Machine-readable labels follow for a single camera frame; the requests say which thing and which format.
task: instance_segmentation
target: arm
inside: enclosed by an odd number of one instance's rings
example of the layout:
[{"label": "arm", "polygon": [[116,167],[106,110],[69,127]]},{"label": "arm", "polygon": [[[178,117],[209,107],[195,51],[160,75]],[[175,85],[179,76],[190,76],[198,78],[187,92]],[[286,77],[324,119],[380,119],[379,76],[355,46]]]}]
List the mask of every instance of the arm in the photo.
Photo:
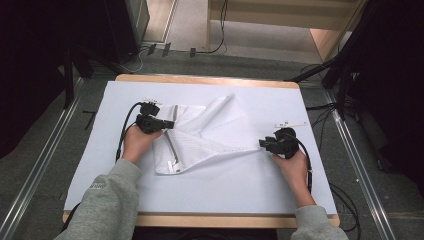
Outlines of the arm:
[{"label": "arm", "polygon": [[144,134],[131,127],[124,140],[124,153],[108,175],[98,176],[85,192],[68,228],[56,239],[131,239],[137,220],[136,166],[162,131]]},{"label": "arm", "polygon": [[291,159],[272,155],[296,199],[298,229],[291,239],[348,239],[340,228],[331,225],[325,209],[317,206],[306,185],[307,159],[299,150]]}]

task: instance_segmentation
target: gray sleeve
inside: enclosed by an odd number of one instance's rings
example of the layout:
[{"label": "gray sleeve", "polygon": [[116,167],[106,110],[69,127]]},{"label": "gray sleeve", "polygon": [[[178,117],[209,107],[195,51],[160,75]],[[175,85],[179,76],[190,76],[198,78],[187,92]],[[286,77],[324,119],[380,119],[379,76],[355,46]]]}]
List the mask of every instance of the gray sleeve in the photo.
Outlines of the gray sleeve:
[{"label": "gray sleeve", "polygon": [[131,239],[137,220],[136,183],[140,169],[119,159],[108,175],[98,176],[84,193],[62,239]]},{"label": "gray sleeve", "polygon": [[348,239],[346,233],[331,225],[327,212],[321,206],[313,205],[296,210],[298,229],[291,239]]}]

